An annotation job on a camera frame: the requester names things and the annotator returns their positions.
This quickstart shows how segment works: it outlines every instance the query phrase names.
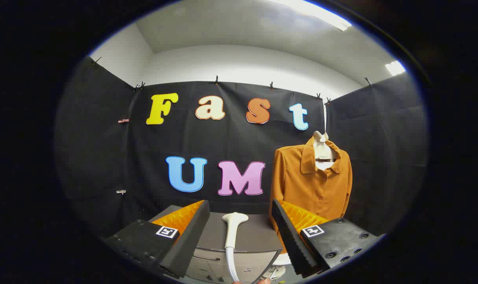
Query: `gray cabinet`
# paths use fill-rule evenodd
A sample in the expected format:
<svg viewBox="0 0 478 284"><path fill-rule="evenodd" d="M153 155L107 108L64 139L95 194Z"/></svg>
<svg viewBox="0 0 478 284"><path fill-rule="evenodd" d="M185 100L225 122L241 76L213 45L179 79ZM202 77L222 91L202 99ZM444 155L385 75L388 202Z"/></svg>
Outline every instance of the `gray cabinet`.
<svg viewBox="0 0 478 284"><path fill-rule="evenodd" d="M180 209L169 206L150 221ZM216 284L233 282L225 256L227 225L225 213L211 212L187 269L187 277ZM250 214L237 228L234 262L237 276L244 284L255 282L282 250L282 244L266 214Z"/></svg>

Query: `finger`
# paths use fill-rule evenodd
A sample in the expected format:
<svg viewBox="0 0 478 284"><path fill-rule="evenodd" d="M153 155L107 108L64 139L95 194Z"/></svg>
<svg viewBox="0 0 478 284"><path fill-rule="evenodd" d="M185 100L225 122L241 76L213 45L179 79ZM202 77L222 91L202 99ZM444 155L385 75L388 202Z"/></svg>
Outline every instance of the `finger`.
<svg viewBox="0 0 478 284"><path fill-rule="evenodd" d="M260 281L258 282L258 284L270 284L270 279L267 278L267 279L265 279L265 280L260 280Z"/></svg>

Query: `letter u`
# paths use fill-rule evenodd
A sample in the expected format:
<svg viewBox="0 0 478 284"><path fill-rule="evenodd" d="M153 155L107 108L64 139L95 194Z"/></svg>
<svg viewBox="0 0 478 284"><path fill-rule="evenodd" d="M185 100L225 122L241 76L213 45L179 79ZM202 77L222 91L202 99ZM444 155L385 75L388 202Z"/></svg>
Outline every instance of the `letter u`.
<svg viewBox="0 0 478 284"><path fill-rule="evenodd" d="M165 159L165 162L169 165L169 182L172 187L180 192L196 192L204 185L204 165L207 164L206 159L190 159L190 163L194 165L193 183L183 182L183 178L181 177L181 168L185 163L185 159L182 157L170 156Z"/></svg>

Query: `white wall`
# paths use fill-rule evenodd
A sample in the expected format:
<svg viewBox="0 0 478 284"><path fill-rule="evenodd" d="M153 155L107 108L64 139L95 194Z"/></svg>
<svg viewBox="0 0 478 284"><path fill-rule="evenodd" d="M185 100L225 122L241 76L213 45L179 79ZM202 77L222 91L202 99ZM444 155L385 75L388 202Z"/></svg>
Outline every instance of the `white wall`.
<svg viewBox="0 0 478 284"><path fill-rule="evenodd" d="M140 84L141 72L153 52L138 30L131 24L111 36L95 49L90 57L131 86Z"/></svg>
<svg viewBox="0 0 478 284"><path fill-rule="evenodd" d="M153 54L140 76L146 85L215 81L293 90L335 99L360 84L319 63L276 50L244 45L199 45Z"/></svg>

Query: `collared shirt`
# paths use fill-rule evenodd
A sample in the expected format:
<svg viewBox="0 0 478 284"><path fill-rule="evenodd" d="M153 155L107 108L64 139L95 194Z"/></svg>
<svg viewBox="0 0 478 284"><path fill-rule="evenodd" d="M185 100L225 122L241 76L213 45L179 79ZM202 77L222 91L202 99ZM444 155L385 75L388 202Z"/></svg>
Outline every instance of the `collared shirt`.
<svg viewBox="0 0 478 284"><path fill-rule="evenodd" d="M321 170L316 167L313 144L314 138L311 137L305 145L287 146L275 151L269 219L276 231L278 229L271 215L274 198L328 220L343 217L346 212L353 183L349 155L333 142L325 141L337 153L337 158L330 168Z"/></svg>

